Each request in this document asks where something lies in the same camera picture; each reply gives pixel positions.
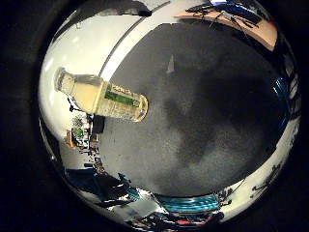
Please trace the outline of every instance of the desk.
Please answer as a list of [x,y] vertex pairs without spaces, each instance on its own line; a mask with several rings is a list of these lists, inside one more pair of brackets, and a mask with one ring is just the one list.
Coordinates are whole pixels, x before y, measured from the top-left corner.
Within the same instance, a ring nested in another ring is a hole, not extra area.
[[[211,12],[204,15],[204,20],[213,21],[218,15],[220,15],[220,12]],[[179,14],[176,14],[174,16],[175,18],[198,18],[202,19],[202,14],[196,14],[196,13],[188,13],[188,12],[181,12]],[[276,41],[278,38],[278,32],[275,26],[268,21],[262,19],[257,25],[259,27],[253,26],[253,28],[247,27],[241,20],[239,20],[236,17],[237,22],[239,23],[242,30],[255,40],[257,40],[259,43],[261,43],[264,47],[266,47],[268,50],[273,51]],[[231,22],[229,19],[224,17],[223,15],[220,16],[217,19],[217,22],[234,27],[239,30],[239,27]]]

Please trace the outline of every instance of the gray floor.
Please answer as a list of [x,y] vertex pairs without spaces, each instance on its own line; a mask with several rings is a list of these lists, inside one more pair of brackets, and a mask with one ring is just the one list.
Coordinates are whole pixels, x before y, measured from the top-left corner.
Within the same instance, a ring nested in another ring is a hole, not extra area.
[[276,139],[282,113],[275,77],[261,55],[224,31],[157,27],[111,79],[144,94],[150,108],[141,123],[106,119],[100,143],[106,171],[171,196],[234,184],[266,161]]

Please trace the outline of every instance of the plastic bottle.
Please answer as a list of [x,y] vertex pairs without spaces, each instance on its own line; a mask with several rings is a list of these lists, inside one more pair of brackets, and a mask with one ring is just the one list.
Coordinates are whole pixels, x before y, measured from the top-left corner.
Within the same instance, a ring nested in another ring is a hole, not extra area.
[[55,76],[55,90],[71,97],[84,112],[140,122],[148,111],[143,95],[104,81],[91,74],[71,74],[60,68]]

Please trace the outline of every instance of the green label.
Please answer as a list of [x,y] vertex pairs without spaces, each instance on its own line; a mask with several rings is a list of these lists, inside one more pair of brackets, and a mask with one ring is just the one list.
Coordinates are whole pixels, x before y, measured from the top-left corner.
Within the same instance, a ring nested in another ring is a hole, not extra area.
[[105,98],[109,99],[113,102],[119,102],[119,103],[123,103],[123,104],[126,104],[126,105],[134,106],[134,107],[139,106],[139,101],[113,92],[111,84],[108,84],[108,86],[107,86]]

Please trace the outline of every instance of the blue object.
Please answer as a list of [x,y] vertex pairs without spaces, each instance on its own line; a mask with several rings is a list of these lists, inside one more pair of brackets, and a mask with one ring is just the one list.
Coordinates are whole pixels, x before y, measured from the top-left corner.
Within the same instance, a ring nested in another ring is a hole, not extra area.
[[215,211],[220,208],[217,197],[212,195],[194,198],[157,197],[161,206],[174,213],[199,213]]

